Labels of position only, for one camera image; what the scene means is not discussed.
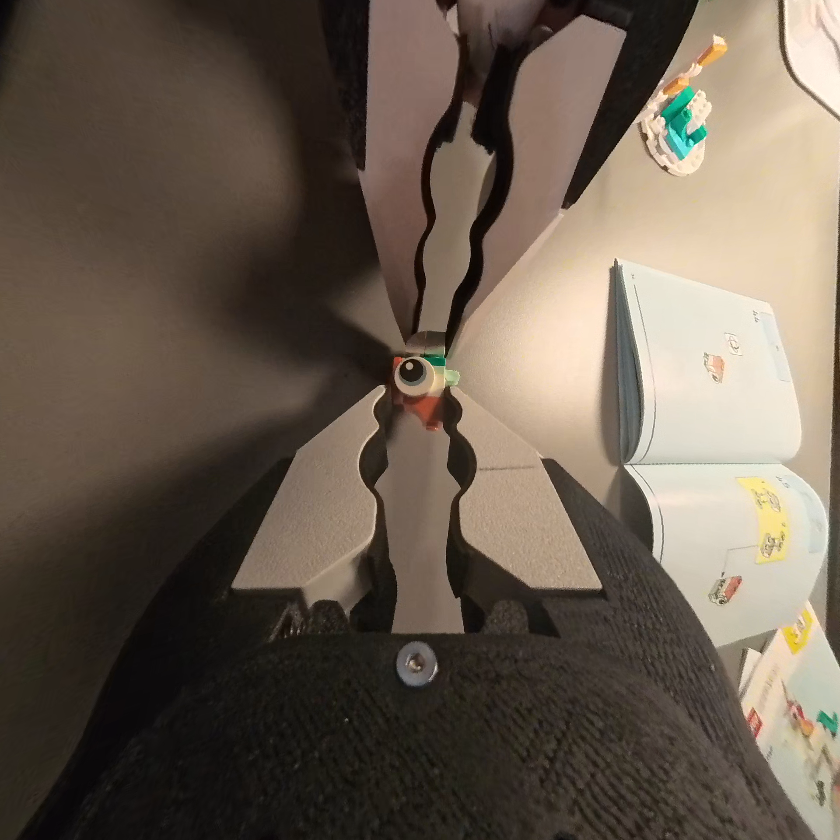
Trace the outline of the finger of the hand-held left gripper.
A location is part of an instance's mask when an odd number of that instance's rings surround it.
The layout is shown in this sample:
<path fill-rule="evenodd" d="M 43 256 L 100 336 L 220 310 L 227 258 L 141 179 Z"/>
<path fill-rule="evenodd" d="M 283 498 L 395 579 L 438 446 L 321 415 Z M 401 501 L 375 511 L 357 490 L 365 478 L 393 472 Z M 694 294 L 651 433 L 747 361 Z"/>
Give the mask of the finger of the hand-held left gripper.
<path fill-rule="evenodd" d="M 559 218 L 624 40 L 624 28 L 562 28 L 497 47 L 472 131 L 495 174 L 469 231 L 447 343 Z"/>
<path fill-rule="evenodd" d="M 423 306 L 434 133 L 453 102 L 459 60 L 458 37 L 437 2 L 369 2 L 363 195 L 404 340 Z"/>

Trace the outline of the closed unicorn cover instruction booklet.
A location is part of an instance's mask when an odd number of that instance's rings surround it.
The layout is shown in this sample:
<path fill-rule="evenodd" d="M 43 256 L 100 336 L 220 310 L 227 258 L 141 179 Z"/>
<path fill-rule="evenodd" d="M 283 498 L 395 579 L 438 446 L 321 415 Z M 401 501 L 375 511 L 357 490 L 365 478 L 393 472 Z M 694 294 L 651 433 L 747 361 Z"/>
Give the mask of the closed unicorn cover instruction booklet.
<path fill-rule="evenodd" d="M 748 651 L 742 713 L 776 780 L 816 838 L 839 838 L 839 667 L 812 604 Z"/>

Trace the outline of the orange lego brick assembly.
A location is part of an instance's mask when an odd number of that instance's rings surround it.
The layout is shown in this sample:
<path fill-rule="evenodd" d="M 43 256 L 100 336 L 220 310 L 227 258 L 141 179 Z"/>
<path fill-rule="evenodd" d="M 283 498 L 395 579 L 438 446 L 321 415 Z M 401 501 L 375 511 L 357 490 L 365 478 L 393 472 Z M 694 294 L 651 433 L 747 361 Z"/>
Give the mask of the orange lego brick assembly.
<path fill-rule="evenodd" d="M 444 398 L 457 386 L 460 373 L 438 353 L 396 356 L 392 372 L 392 401 L 414 416 L 427 431 L 443 428 Z"/>

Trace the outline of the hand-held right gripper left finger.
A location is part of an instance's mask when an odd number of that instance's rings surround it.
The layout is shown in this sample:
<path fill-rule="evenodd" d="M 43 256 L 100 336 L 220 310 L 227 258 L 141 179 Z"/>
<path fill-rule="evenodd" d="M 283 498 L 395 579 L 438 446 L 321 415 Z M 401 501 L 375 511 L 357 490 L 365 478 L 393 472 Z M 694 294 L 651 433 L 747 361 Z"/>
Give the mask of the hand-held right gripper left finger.
<path fill-rule="evenodd" d="M 279 594 L 352 618 L 393 618 L 396 575 L 376 485 L 388 466 L 385 386 L 299 448 L 248 547 L 232 590 Z"/>

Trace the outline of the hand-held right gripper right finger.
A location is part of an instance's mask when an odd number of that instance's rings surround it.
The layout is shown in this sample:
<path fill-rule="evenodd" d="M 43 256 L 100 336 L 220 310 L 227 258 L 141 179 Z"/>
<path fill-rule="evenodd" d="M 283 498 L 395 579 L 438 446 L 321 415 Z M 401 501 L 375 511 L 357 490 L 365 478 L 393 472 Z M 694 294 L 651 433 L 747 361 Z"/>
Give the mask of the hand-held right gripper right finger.
<path fill-rule="evenodd" d="M 451 503 L 448 582 L 464 611 L 536 610 L 603 594 L 602 582 L 539 452 L 464 392 L 445 398 Z"/>

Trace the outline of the pale blue instruction booklet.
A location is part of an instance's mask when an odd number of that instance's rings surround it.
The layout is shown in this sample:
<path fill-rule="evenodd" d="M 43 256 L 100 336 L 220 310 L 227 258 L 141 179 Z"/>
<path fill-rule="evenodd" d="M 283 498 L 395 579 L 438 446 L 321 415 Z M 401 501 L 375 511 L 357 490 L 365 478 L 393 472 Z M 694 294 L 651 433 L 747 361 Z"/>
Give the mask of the pale blue instruction booklet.
<path fill-rule="evenodd" d="M 769 303 L 618 259 L 612 268 L 623 469 L 652 554 L 716 647 L 795 618 L 823 567 L 822 499 Z"/>

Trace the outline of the white teal lego model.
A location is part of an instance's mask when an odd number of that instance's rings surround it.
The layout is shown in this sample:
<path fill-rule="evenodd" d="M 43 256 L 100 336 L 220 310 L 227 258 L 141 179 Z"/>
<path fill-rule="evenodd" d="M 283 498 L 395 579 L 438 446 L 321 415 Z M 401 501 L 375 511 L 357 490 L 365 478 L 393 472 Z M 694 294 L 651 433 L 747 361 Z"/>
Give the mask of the white teal lego model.
<path fill-rule="evenodd" d="M 669 175 L 688 177 L 704 161 L 711 103 L 696 81 L 727 51 L 726 39 L 714 35 L 686 70 L 659 84 L 636 119 L 648 156 Z"/>

